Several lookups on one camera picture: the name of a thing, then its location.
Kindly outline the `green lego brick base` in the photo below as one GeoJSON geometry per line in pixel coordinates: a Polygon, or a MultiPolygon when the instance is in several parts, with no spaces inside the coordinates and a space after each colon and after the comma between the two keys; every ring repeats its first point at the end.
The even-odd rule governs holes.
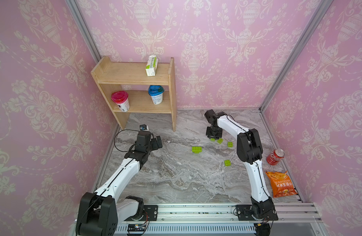
{"type": "Polygon", "coordinates": [[[202,150],[203,150],[202,147],[199,147],[199,146],[194,146],[191,148],[191,151],[195,154],[201,153],[202,150]]]}

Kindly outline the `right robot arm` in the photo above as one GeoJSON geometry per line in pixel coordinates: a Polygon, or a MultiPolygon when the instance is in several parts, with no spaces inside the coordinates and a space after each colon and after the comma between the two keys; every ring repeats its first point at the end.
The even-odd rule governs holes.
{"type": "Polygon", "coordinates": [[[210,124],[206,129],[208,138],[219,139],[223,131],[228,132],[237,141],[237,156],[244,163],[251,186],[253,216],[265,221],[276,221],[278,216],[272,198],[267,190],[262,169],[263,147],[256,129],[246,128],[235,122],[232,116],[214,110],[204,114],[210,124]]]}

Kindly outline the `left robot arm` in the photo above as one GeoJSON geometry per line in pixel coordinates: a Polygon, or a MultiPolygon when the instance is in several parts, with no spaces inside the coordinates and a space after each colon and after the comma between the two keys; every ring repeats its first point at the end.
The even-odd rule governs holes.
{"type": "Polygon", "coordinates": [[[79,204],[75,234],[77,236],[112,236],[126,219],[147,221],[144,200],[128,196],[118,199],[130,180],[142,169],[152,151],[163,147],[160,136],[140,130],[136,142],[125,152],[115,173],[94,192],[85,193],[79,204]]]}

